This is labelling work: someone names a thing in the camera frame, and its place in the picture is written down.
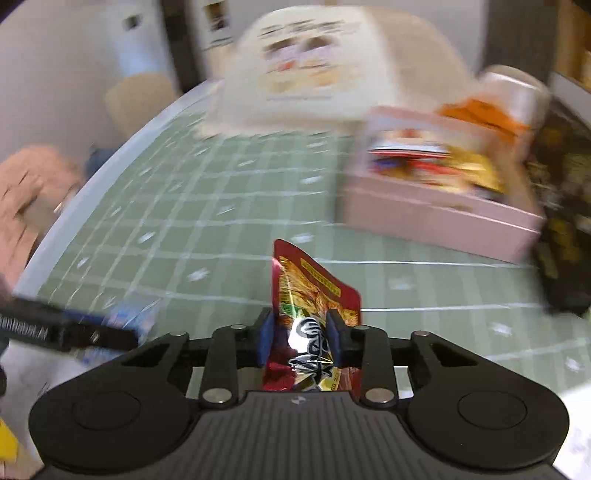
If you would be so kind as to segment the orange tissue box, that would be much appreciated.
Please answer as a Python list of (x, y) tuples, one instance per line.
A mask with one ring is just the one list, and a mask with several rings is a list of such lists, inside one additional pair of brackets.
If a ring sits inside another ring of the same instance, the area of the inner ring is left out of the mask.
[(477, 98), (468, 98), (459, 103), (444, 104), (436, 113), (493, 130), (501, 139), (514, 143), (531, 128), (518, 122), (504, 109)]

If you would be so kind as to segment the green checked tablecloth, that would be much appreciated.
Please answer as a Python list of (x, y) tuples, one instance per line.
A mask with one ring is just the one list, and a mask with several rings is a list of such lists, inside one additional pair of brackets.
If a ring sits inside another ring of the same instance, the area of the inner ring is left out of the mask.
[(543, 310), (534, 269), (349, 229), (335, 219), (348, 137), (199, 140), (173, 120), (118, 173), (39, 288), (106, 311), (159, 306), (156, 334), (205, 337), (271, 301), (273, 243), (294, 244), (359, 291), (366, 324), (432, 331), (563, 393), (590, 382), (590, 323)]

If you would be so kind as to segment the pink jacket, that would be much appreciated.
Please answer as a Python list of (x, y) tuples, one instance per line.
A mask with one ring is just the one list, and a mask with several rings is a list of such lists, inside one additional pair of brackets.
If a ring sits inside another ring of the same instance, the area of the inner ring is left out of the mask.
[(1, 162), (1, 276), (15, 286), (41, 239), (86, 183), (83, 171), (49, 145), (22, 148)]

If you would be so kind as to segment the blue candy clear packet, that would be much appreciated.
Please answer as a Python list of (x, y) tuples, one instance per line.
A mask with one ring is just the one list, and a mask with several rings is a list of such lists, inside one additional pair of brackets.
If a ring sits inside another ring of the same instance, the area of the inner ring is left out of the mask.
[[(90, 323), (118, 330), (132, 331), (138, 345), (144, 344), (150, 336), (158, 318), (161, 300), (155, 297), (130, 297), (110, 305), (102, 316), (88, 319)], [(107, 347), (91, 346), (76, 349), (71, 355), (88, 367), (95, 367), (126, 353)]]

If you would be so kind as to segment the yellow snack packet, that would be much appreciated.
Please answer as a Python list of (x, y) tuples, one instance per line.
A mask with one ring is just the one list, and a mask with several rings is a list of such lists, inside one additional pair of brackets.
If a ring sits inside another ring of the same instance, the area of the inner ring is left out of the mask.
[(440, 163), (458, 170), (471, 184), (498, 194), (505, 193), (505, 184), (494, 162), (486, 155), (456, 146)]

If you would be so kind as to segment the pink open gift box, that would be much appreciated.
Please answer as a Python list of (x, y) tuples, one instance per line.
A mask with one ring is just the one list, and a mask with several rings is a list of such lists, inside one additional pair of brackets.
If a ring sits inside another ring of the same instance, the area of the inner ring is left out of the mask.
[[(505, 182), (504, 198), (495, 202), (372, 172), (370, 140), (396, 129), (432, 132), (487, 155)], [(339, 219), (359, 230), (517, 263), (545, 222), (519, 154), (518, 148), (484, 127), (401, 108), (374, 108), (356, 133), (355, 150), (346, 163)]]

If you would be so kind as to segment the white paper sheet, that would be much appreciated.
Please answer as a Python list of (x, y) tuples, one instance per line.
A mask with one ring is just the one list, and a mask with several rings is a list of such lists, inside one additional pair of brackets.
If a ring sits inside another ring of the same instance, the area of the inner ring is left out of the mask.
[(31, 411), (48, 392), (87, 371), (113, 360), (116, 351), (90, 348), (73, 353), (59, 353), (40, 347), (11, 342), (1, 354), (1, 367), (6, 375), (1, 394), (1, 477), (30, 479), (44, 468), (44, 455), (39, 440), (47, 435), (47, 446), (73, 451), (69, 425), (61, 422), (55, 411), (42, 416), (43, 427), (37, 435), (30, 432)]

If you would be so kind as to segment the beige chair right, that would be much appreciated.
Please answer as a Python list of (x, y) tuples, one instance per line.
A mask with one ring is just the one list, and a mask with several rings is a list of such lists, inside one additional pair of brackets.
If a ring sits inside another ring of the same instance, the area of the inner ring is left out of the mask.
[(552, 95), (532, 75), (507, 65), (491, 65), (479, 77), (480, 94), (496, 103), (516, 122), (539, 129), (546, 117)]

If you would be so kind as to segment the black plum snack bag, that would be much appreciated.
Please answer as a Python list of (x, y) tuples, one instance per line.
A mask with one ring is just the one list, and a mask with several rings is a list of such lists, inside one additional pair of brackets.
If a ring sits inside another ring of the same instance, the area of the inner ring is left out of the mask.
[(590, 127), (554, 98), (524, 162), (546, 220), (532, 248), (552, 314), (590, 310)]

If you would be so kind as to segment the blue water bottle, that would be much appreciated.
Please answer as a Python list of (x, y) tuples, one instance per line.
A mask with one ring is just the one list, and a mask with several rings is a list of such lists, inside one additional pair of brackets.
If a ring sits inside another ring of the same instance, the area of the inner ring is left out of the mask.
[(113, 148), (99, 148), (92, 146), (89, 157), (84, 164), (84, 172), (87, 179), (90, 179), (116, 152)]

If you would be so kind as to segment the beige chair left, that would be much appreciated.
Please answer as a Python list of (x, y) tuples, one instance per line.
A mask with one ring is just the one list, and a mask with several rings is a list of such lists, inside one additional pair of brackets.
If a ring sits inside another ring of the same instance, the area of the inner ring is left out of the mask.
[(107, 113), (117, 131), (130, 139), (181, 96), (160, 72), (143, 72), (124, 78), (104, 96)]

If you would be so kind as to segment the dark red jerky packet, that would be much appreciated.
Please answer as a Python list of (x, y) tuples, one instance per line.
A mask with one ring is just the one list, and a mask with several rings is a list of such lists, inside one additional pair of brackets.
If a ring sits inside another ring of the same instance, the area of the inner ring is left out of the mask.
[(339, 368), (329, 346), (328, 314), (360, 325), (361, 295), (306, 252), (283, 239), (273, 243), (273, 346), (266, 361), (267, 391), (359, 390), (356, 368)]

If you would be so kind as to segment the wooden wall shelf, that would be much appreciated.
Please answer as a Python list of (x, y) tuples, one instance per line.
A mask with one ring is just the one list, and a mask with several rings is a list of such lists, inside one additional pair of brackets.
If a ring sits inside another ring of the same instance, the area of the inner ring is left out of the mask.
[(590, 0), (557, 2), (554, 71), (590, 90)]

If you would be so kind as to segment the cream mesh food cover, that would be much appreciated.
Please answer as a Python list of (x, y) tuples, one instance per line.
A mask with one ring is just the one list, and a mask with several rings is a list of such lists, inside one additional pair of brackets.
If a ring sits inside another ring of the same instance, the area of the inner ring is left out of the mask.
[(232, 49), (202, 136), (349, 130), (379, 106), (432, 113), (475, 78), (430, 22), (388, 7), (294, 6)]

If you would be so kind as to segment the rice cracker packet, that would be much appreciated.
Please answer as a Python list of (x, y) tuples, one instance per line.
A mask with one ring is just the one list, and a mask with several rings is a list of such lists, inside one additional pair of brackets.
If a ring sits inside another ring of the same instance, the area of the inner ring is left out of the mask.
[(376, 160), (441, 160), (451, 148), (436, 134), (418, 129), (380, 131), (370, 142), (369, 153)]

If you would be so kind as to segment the beige chair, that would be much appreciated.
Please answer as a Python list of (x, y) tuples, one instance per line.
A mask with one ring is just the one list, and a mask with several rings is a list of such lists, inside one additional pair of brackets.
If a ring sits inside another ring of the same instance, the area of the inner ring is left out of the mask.
[(160, 72), (143, 72), (124, 78), (104, 96), (107, 113), (117, 131), (130, 139), (181, 96)]
[(546, 117), (552, 95), (532, 75), (507, 65), (491, 65), (479, 77), (480, 94), (496, 103), (516, 122), (539, 129)]

